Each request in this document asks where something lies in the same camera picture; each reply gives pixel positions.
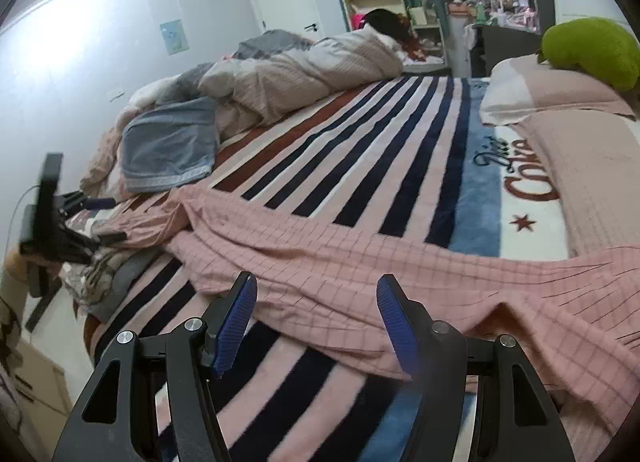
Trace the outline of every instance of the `dark hair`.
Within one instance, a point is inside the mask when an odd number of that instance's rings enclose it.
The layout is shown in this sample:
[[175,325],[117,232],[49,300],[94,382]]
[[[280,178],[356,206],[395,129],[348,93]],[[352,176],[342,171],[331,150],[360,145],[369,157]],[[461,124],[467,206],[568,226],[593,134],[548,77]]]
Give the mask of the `dark hair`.
[[398,42],[410,42],[413,39],[408,27],[401,22],[398,15],[387,9],[374,9],[367,13],[360,26],[364,27],[365,24],[369,24],[377,32],[391,36]]

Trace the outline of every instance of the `pink plaid sheet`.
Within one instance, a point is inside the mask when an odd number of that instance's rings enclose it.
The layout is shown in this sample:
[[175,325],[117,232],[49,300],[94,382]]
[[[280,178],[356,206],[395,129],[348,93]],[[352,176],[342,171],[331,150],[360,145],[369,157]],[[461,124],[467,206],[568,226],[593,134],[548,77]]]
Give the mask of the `pink plaid sheet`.
[[124,211],[100,232],[124,230],[132,248],[166,243],[204,293],[253,272],[254,317],[348,366],[402,377],[376,306],[385,273],[463,333],[513,334],[547,388],[571,396],[562,420],[577,460],[597,457],[638,397],[640,246],[514,262],[289,216],[205,182],[159,202]]

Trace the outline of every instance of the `striped blanket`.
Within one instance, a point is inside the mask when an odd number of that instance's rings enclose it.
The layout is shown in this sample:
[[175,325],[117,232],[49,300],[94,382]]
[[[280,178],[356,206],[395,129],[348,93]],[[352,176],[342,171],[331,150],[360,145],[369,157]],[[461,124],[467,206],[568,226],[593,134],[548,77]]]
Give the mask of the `striped blanket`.
[[[485,88],[418,76],[341,94],[227,142],[206,182],[268,208],[462,253],[562,257],[541,246],[562,228],[558,196],[526,142],[481,126]],[[165,255],[108,323],[85,321],[88,351],[97,361],[123,329],[169,332],[208,302]],[[163,459],[171,461],[166,386],[157,384]],[[211,384],[235,461],[398,460],[419,404],[399,381],[340,365],[262,323]],[[468,456],[474,406],[469,395],[455,460]]]

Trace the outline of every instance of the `metal screw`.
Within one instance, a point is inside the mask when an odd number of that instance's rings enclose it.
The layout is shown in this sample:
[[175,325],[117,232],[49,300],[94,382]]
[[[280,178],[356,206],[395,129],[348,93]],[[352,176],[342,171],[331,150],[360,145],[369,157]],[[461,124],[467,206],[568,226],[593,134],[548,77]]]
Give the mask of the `metal screw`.
[[446,334],[449,332],[451,326],[446,321],[434,321],[431,328],[433,328],[436,334]]
[[513,338],[513,336],[509,336],[508,334],[504,334],[504,335],[500,336],[500,344],[503,347],[513,348],[514,346],[516,346],[516,340]]
[[130,330],[125,330],[118,334],[118,343],[126,345],[129,341],[133,339],[133,333]]
[[184,323],[184,327],[191,331],[197,330],[202,327],[202,320],[199,317],[192,317]]

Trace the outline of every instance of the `drawer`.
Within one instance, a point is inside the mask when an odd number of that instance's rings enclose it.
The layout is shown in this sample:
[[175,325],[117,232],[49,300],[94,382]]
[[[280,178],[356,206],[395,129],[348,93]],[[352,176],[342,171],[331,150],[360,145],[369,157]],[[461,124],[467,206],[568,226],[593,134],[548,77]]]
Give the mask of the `drawer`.
[[18,390],[18,400],[22,413],[27,415],[33,423],[49,459],[53,458],[56,444],[65,428],[66,415],[52,410],[46,404],[20,390]]
[[72,405],[62,368],[24,341],[18,343],[14,354],[21,359],[11,373],[15,387],[53,410],[68,415]]

